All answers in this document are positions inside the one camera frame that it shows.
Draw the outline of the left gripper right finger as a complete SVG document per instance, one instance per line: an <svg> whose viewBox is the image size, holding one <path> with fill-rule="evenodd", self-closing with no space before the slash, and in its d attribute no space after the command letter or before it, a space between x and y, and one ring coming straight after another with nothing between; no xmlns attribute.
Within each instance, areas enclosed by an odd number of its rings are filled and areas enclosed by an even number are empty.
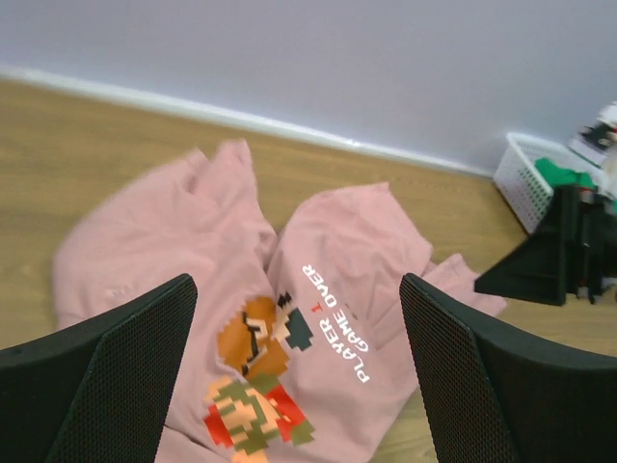
<svg viewBox="0 0 617 463"><path fill-rule="evenodd" d="M534 336L414 274L399 294L439 461L615 461L615 358Z"/></svg>

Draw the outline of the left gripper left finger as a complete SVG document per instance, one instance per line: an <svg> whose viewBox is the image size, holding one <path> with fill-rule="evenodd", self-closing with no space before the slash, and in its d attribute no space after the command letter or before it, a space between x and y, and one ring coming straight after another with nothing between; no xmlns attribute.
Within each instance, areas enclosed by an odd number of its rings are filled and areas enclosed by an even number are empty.
<svg viewBox="0 0 617 463"><path fill-rule="evenodd" d="M182 274L2 350L2 461L154 461L197 298Z"/></svg>

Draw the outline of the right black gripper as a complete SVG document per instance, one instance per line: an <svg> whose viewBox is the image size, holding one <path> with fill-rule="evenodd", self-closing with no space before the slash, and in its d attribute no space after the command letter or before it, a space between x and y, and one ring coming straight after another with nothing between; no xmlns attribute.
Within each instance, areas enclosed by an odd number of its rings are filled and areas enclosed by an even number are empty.
<svg viewBox="0 0 617 463"><path fill-rule="evenodd" d="M474 283L479 293L554 306L575 293L597 304L613 287L615 203L598 188L574 185L556 188L535 230Z"/></svg>

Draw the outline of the pink printed t shirt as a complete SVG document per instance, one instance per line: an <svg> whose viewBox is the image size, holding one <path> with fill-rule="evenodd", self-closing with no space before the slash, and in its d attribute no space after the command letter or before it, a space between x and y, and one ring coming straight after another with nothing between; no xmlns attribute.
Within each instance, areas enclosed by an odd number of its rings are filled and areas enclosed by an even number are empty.
<svg viewBox="0 0 617 463"><path fill-rule="evenodd" d="M281 232L243 141L126 186L57 251L66 328L186 273L197 306L160 462L366 462L417 388L399 286L417 274L489 315L460 255L432 245L385 183L312 196Z"/></svg>

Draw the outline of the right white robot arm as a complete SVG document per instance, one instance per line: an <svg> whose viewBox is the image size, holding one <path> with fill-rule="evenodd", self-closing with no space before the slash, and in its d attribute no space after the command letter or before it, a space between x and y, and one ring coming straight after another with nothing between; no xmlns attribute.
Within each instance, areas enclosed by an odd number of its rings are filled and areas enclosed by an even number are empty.
<svg viewBox="0 0 617 463"><path fill-rule="evenodd" d="M477 278L478 292L562 305L616 286L616 105L568 144L510 133L493 181L528 236Z"/></svg>

